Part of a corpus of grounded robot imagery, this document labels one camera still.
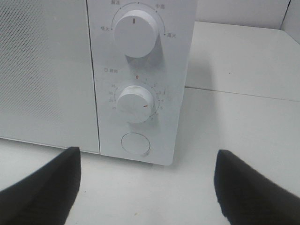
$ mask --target white wall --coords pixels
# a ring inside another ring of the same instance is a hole
[[[291,1],[282,29],[300,43],[300,0]]]
[[[198,0],[196,20],[280,29],[289,1]]]

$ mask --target timer knob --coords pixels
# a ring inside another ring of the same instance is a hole
[[[132,10],[116,22],[114,41],[125,55],[140,58],[152,51],[158,33],[158,24],[150,14]]]
[[[152,94],[140,86],[126,87],[117,100],[117,112],[131,123],[146,121],[152,115],[153,106]]]

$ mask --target power level knob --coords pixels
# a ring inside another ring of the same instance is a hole
[[[153,106],[152,94],[140,86],[126,87],[117,100],[117,112],[131,123],[146,121],[153,113]]]
[[[125,55],[140,58],[152,51],[158,33],[158,24],[149,13],[132,10],[116,22],[114,41]]]

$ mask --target white countertop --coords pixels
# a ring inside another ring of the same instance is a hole
[[[300,196],[299,46],[283,31],[197,22],[174,163],[82,153],[66,224],[229,224],[213,186],[219,149]],[[0,140],[0,188],[60,152]]]

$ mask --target microwave oven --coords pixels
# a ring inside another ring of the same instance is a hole
[[[0,0],[0,137],[173,161],[196,0]]]

